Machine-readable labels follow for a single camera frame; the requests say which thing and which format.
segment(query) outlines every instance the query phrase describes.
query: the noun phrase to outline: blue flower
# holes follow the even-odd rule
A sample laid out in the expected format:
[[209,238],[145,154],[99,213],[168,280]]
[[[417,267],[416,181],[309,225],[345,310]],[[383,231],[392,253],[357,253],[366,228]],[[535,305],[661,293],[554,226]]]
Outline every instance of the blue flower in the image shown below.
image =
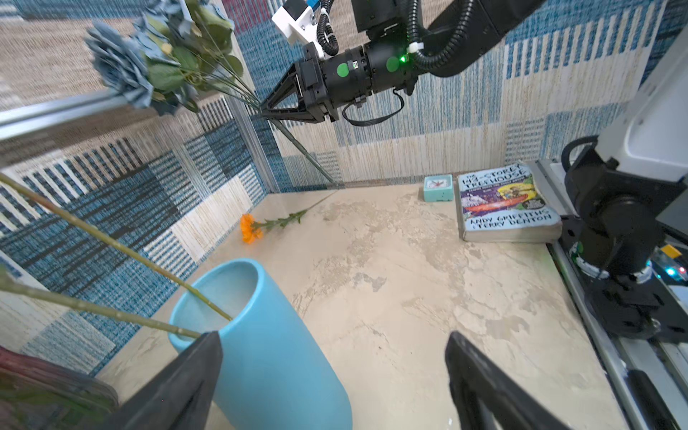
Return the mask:
[[88,34],[91,38],[85,39],[86,44],[94,53],[93,66],[103,82],[134,107],[150,106],[153,85],[147,79],[148,69],[140,45],[122,38],[117,30],[102,22],[95,22]]

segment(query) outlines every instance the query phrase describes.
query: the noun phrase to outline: book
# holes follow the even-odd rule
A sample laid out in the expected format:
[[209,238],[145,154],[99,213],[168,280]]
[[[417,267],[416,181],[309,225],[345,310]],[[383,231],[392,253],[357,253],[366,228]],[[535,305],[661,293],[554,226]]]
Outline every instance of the book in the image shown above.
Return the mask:
[[537,192],[525,164],[459,175],[465,241],[553,242],[561,218]]

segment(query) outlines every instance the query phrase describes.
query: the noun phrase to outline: book cover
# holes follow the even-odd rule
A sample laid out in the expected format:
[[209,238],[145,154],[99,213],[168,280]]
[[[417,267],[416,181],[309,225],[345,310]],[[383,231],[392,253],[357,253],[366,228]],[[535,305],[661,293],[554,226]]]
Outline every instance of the book cover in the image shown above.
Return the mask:
[[466,231],[551,226],[561,218],[546,205],[524,164],[460,175]]

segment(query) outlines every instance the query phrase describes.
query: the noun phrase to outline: orange flower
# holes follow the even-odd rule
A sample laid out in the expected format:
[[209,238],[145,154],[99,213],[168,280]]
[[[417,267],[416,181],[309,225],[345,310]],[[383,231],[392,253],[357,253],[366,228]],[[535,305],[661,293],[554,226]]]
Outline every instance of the orange flower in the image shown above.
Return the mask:
[[241,233],[244,234],[244,242],[247,244],[252,244],[256,239],[263,237],[263,231],[260,227],[254,227],[255,219],[250,213],[244,213],[241,216],[241,221],[239,226],[241,227]]

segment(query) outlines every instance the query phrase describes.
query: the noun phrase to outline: beige tabletop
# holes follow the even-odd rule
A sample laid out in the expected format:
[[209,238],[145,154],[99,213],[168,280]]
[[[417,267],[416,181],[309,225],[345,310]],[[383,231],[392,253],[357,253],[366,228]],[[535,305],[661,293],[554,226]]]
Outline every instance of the beige tabletop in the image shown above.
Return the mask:
[[[251,245],[237,229],[191,281],[238,257],[263,264],[344,384],[355,429],[460,428],[444,364],[452,330],[569,427],[627,428],[546,246],[464,242],[455,204],[423,202],[419,188],[334,192]],[[332,193],[269,195],[253,214]],[[167,321],[181,293],[155,318]],[[144,327],[98,377],[126,400],[175,357],[165,333]],[[232,427],[213,406],[206,428]]]

